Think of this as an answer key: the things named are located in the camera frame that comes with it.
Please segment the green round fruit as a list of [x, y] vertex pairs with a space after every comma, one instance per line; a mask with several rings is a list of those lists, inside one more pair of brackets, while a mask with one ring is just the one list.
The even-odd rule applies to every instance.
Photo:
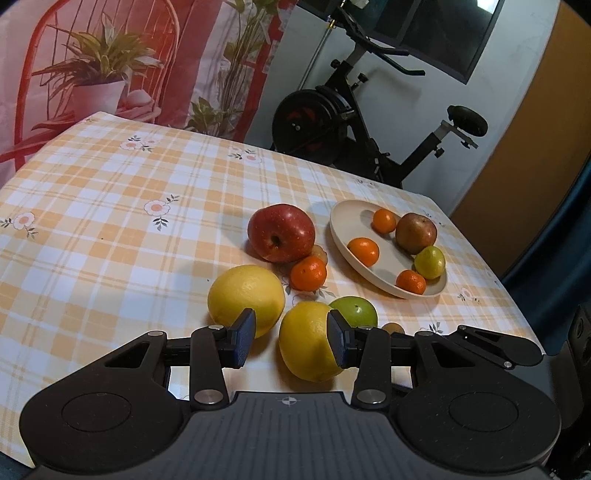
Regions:
[[376, 308], [362, 297], [341, 297], [332, 301], [329, 306], [334, 310], [338, 310], [353, 328], [378, 326]]

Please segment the yellow lemon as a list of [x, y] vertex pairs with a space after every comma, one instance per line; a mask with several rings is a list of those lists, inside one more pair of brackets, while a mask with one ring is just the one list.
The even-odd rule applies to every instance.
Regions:
[[325, 303], [297, 303], [280, 325], [280, 355], [297, 378], [322, 383], [342, 373], [329, 346], [327, 334], [331, 307]]

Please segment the large yellow orange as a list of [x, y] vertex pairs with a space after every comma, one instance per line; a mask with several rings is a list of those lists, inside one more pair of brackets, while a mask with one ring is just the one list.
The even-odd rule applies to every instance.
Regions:
[[273, 329], [285, 303], [280, 279], [256, 265], [237, 266], [222, 273], [207, 295], [207, 309], [214, 324], [229, 327], [243, 310], [252, 309], [256, 313], [256, 339]]

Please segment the orange tangerine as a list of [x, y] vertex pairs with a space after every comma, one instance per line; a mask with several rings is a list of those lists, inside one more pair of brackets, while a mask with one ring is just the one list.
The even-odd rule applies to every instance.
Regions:
[[407, 292], [423, 295], [427, 288], [427, 281], [414, 270], [404, 270], [398, 275], [396, 285]]
[[312, 292], [325, 284], [328, 271], [325, 262], [311, 255], [302, 259], [290, 270], [290, 286], [296, 290]]
[[354, 238], [348, 243], [348, 249], [366, 267], [372, 267], [380, 258], [380, 247], [367, 237]]
[[374, 212], [372, 218], [373, 229], [381, 235], [387, 235], [394, 232], [397, 228], [398, 220], [394, 212], [380, 208]]

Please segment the yellow-green pear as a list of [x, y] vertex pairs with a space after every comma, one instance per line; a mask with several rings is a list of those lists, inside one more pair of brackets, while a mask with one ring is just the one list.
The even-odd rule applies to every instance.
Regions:
[[441, 249], [428, 246], [415, 256], [414, 266], [426, 280], [435, 280], [444, 273], [446, 258]]

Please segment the dark red apple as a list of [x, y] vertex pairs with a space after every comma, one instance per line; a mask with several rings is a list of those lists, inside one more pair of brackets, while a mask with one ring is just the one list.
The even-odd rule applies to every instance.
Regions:
[[435, 223], [424, 215], [407, 213], [398, 222], [394, 238], [400, 248], [411, 255], [433, 246], [438, 237]]

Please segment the small yellow kumquat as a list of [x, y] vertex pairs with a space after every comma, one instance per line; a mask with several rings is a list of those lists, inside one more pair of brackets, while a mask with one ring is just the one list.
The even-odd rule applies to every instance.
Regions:
[[401, 327], [401, 325], [396, 322], [390, 322], [390, 323], [384, 324], [382, 326], [382, 329], [387, 331], [389, 334], [393, 334], [393, 333], [397, 333], [397, 334], [401, 334], [401, 335], [406, 334], [405, 329], [403, 327]]

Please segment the brown walnut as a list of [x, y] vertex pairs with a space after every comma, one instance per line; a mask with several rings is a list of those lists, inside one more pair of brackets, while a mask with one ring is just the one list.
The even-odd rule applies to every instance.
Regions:
[[318, 244], [312, 246], [311, 256], [315, 256], [315, 258], [320, 259], [325, 265], [329, 263], [327, 252], [325, 252], [325, 250], [322, 249], [322, 247]]

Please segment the beige round plate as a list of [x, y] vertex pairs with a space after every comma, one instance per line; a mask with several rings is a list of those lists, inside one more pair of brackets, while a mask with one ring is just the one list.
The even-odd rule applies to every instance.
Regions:
[[[398, 275], [404, 270], [410, 270], [414, 266], [414, 260], [410, 254], [396, 245], [392, 234], [381, 236], [370, 226], [373, 214], [378, 209], [377, 204], [363, 200], [342, 200], [332, 206], [329, 230], [339, 253], [363, 278], [393, 296], [408, 300], [439, 297], [447, 287], [447, 272], [438, 279], [428, 280], [423, 295], [406, 291], [396, 285]], [[363, 265], [349, 250], [349, 241], [358, 237], [369, 238], [377, 243], [380, 255], [375, 265]]]

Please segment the bright red apple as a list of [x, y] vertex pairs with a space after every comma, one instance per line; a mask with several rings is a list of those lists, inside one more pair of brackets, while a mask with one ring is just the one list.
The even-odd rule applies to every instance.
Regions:
[[270, 205], [250, 217], [247, 237], [259, 257], [270, 263], [290, 263], [311, 254], [315, 225], [294, 205]]

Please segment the plaid floral tablecloth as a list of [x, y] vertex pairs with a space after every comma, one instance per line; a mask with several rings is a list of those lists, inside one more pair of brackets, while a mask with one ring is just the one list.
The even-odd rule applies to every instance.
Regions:
[[[332, 206], [356, 199], [430, 217], [447, 258], [437, 298], [375, 288], [339, 254]], [[308, 213], [329, 257], [317, 299], [360, 296], [410, 333], [461, 324], [532, 337], [495, 273], [430, 198], [264, 149], [96, 114], [34, 155], [1, 189], [1, 449], [28, 463], [25, 403], [151, 331], [186, 337], [208, 320], [209, 287], [256, 262], [256, 210]]]

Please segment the black exercise bike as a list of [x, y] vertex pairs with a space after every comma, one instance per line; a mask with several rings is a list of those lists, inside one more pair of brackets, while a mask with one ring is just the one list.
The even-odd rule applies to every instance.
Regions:
[[445, 153], [442, 143], [448, 134], [457, 136], [468, 149], [478, 147], [474, 139], [488, 133], [488, 122], [468, 107], [451, 105], [447, 108], [448, 118], [403, 162], [397, 163], [388, 152], [381, 151], [370, 136], [355, 96], [356, 88], [369, 78], [360, 73], [358, 80], [351, 83], [349, 73], [367, 53], [407, 76], [423, 77], [426, 72], [406, 69], [394, 61], [394, 56], [407, 56], [408, 52], [370, 40], [342, 5], [335, 7], [331, 18], [332, 23], [346, 30], [355, 48], [345, 60], [332, 60], [334, 72], [325, 83], [294, 91], [276, 107], [271, 123], [274, 151], [400, 188], [429, 155], [439, 158]]

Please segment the printed chair backdrop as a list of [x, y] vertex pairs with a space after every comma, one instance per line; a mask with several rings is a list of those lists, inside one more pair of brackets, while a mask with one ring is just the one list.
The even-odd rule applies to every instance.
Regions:
[[1, 176], [98, 112], [242, 140], [290, 1], [1, 5]]

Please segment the dark window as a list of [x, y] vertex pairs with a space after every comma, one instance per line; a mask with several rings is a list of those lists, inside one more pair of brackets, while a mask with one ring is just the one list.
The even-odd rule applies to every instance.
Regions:
[[341, 6], [370, 38], [398, 47], [466, 84], [504, 3], [482, 0], [301, 1], [322, 20]]

